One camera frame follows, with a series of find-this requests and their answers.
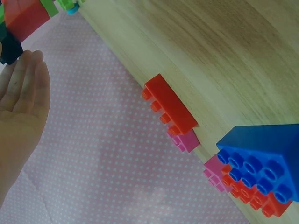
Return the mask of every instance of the blue toy block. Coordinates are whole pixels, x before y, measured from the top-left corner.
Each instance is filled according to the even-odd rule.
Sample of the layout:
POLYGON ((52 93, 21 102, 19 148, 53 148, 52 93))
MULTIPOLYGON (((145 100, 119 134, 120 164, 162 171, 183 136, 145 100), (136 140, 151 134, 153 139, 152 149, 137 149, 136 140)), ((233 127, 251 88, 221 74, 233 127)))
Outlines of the blue toy block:
POLYGON ((234 181, 281 203, 299 201, 299 124, 236 126, 216 145, 234 181))

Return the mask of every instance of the hand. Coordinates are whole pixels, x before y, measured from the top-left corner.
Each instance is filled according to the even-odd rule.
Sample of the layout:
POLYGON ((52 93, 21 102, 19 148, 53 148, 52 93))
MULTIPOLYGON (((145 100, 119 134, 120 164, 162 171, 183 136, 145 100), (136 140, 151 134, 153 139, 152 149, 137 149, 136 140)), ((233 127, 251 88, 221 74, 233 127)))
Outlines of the hand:
POLYGON ((40 140, 49 108, 50 78, 43 54, 25 51, 0 75, 0 208, 40 140))

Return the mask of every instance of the stacked toy blocks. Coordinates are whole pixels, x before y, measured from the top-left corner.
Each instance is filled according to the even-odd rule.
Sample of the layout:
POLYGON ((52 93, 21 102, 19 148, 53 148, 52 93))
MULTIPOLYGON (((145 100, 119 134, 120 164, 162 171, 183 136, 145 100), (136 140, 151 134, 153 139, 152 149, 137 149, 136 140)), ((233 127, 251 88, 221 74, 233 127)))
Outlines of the stacked toy blocks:
POLYGON ((299 201, 299 124, 236 126, 217 144, 222 183, 266 217, 299 201))
MULTIPOLYGON (((73 0, 58 1, 63 9, 73 14, 79 3, 73 0)), ((58 13, 53 0, 1 0, 0 40, 2 53, 0 62, 12 64, 23 53, 21 43, 51 17, 58 13)))
POLYGON ((197 121, 161 74, 145 83, 142 97, 151 100, 154 112, 161 112, 161 122, 169 127, 168 136, 181 151, 191 152, 199 145, 192 130, 198 125, 197 121))
POLYGON ((214 155, 211 159, 209 159, 205 164, 205 170, 203 174, 206 178, 208 178, 209 183, 216 187, 216 189, 221 192, 230 192, 231 186, 225 185, 222 182, 222 179, 224 177, 224 174, 222 173, 222 170, 225 168, 225 165, 223 165, 217 158, 217 155, 214 155))
POLYGON ((257 190, 256 186, 248 188, 242 181, 235 182, 229 175, 230 171, 230 165, 223 168, 222 173, 224 176, 222 182, 226 186, 232 187, 230 192, 232 196, 239 198, 244 204, 250 203, 250 206, 254 210, 262 209, 262 213, 266 217, 271 217, 272 215, 280 217, 292 203, 292 201, 285 204, 281 203, 275 198, 272 192, 268 195, 263 195, 257 190))

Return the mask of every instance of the pink polka dot fabric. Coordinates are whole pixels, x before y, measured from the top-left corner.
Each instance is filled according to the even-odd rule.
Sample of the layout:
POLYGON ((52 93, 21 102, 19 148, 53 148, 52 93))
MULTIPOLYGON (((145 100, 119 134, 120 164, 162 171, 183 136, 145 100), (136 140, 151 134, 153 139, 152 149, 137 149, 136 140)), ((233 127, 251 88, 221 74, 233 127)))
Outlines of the pink polka dot fabric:
POLYGON ((51 75, 40 144, 0 211, 6 224, 248 224, 181 153, 142 88, 79 15, 32 44, 51 75))

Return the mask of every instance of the wooden surface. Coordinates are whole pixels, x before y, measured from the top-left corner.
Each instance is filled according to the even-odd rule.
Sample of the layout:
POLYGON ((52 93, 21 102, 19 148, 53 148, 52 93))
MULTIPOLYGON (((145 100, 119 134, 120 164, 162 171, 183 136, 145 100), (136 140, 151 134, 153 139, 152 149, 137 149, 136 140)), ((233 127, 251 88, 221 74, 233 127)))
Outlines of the wooden surface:
MULTIPOLYGON (((161 73, 200 127, 205 162, 236 125, 299 123, 298 0, 88 0, 81 9, 140 85, 161 73)), ((252 224, 297 224, 235 200, 252 224)))

